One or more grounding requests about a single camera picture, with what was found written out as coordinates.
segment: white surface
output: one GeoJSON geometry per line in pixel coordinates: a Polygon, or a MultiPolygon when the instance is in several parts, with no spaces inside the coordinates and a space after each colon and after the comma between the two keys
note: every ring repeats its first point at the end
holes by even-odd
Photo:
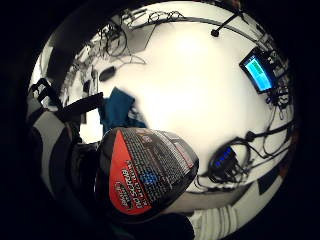
{"type": "MultiPolygon", "coordinates": [[[[193,1],[172,1],[165,3],[156,3],[143,7],[142,9],[147,8],[149,11],[148,14],[137,19],[132,26],[136,26],[142,23],[145,23],[148,20],[148,15],[152,11],[179,11],[184,17],[195,17],[195,18],[204,18],[209,20],[214,20],[218,22],[224,22],[229,17],[233,15],[232,12],[225,9],[219,8],[217,6],[207,4],[207,3],[198,3],[193,1]]],[[[233,19],[228,26],[236,27],[237,29],[248,34],[253,39],[257,39],[257,36],[252,32],[250,27],[246,22],[244,22],[240,17],[233,19]]]]}
{"type": "MultiPolygon", "coordinates": [[[[223,22],[232,13],[213,5],[197,2],[165,2],[147,7],[151,11],[179,11],[186,17],[199,17],[223,22]]],[[[146,19],[139,18],[140,24],[146,19]]],[[[229,23],[253,38],[252,27],[241,18],[229,23]]],[[[124,65],[116,75],[104,83],[99,91],[108,97],[114,87],[136,98],[148,127],[171,131],[185,139],[200,159],[199,174],[206,171],[211,155],[225,142],[236,136],[244,137],[248,130],[264,132],[271,111],[258,95],[239,62],[255,47],[254,43],[228,29],[222,29],[219,38],[210,35],[210,24],[177,22],[157,26],[143,52],[146,65],[124,65]]],[[[110,64],[106,60],[94,61],[94,68],[101,73],[107,67],[119,67],[121,61],[110,64]]],[[[82,97],[79,73],[69,89],[69,104],[82,97]]],[[[97,110],[88,113],[88,124],[81,126],[80,134],[86,142],[102,137],[97,110]]],[[[278,114],[274,126],[285,124],[291,116],[280,121],[278,114]]],[[[277,148],[284,139],[284,132],[267,140],[267,150],[277,148]]],[[[252,145],[261,150],[262,139],[252,145]]],[[[237,147],[238,159],[243,160],[244,148],[237,147]]],[[[268,172],[282,158],[277,157],[262,168],[254,169],[248,183],[268,172]]],[[[213,187],[208,179],[203,185],[213,187]]],[[[189,190],[196,190],[193,185],[189,190]]]]}

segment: black cable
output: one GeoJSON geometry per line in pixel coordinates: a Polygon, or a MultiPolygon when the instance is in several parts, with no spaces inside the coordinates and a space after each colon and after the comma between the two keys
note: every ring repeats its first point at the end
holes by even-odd
{"type": "Polygon", "coordinates": [[[111,57],[119,57],[119,56],[121,56],[121,55],[124,53],[124,51],[126,50],[126,48],[127,48],[127,46],[128,46],[127,34],[126,34],[125,31],[121,28],[121,26],[117,25],[112,19],[110,20],[110,22],[111,22],[112,24],[114,24],[114,26],[112,26],[112,24],[110,24],[111,29],[108,29],[108,33],[109,33],[110,30],[111,30],[111,33],[113,32],[113,33],[119,34],[119,37],[118,37],[118,46],[117,46],[116,49],[113,51],[113,53],[116,52],[117,49],[119,48],[121,33],[122,33],[122,35],[123,35],[123,37],[124,37],[124,47],[123,47],[123,49],[122,49],[118,54],[115,54],[115,55],[114,55],[113,53],[111,53],[111,52],[109,51],[110,40],[114,41],[115,39],[110,39],[110,36],[108,36],[108,35],[106,34],[106,37],[107,37],[106,52],[107,52],[107,54],[108,54],[109,56],[111,56],[111,57]]]}
{"type": "Polygon", "coordinates": [[[281,150],[281,151],[278,152],[277,154],[273,155],[271,158],[267,159],[266,161],[263,161],[263,162],[261,162],[261,163],[258,163],[258,164],[256,164],[256,165],[251,166],[248,170],[251,171],[252,169],[254,169],[254,168],[256,168],[256,167],[259,167],[259,166],[261,166],[261,165],[263,165],[263,164],[265,164],[265,163],[273,160],[274,158],[276,158],[277,156],[279,156],[279,155],[282,154],[283,152],[289,150],[290,148],[291,148],[291,146],[288,146],[288,147],[284,148],[283,150],[281,150]]]}

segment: black frame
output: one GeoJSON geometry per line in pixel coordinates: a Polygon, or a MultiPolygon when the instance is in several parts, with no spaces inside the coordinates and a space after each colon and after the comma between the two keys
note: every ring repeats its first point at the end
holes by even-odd
{"type": "Polygon", "coordinates": [[[254,88],[256,89],[256,91],[259,94],[262,93],[266,93],[266,92],[270,92],[272,89],[275,88],[276,85],[276,81],[275,81],[275,75],[273,73],[273,70],[271,69],[271,66],[269,64],[269,62],[262,56],[262,51],[258,48],[255,47],[254,49],[252,49],[249,54],[239,63],[239,66],[241,67],[241,69],[246,73],[246,75],[248,76],[248,78],[250,79],[251,83],[253,84],[254,88]],[[252,77],[252,75],[250,74],[250,72],[247,70],[247,68],[245,67],[245,63],[249,60],[249,58],[251,58],[252,56],[255,56],[258,61],[260,62],[260,64],[263,66],[263,69],[265,70],[266,74],[269,76],[272,87],[268,88],[266,90],[261,91],[255,81],[255,79],[252,77]]]}

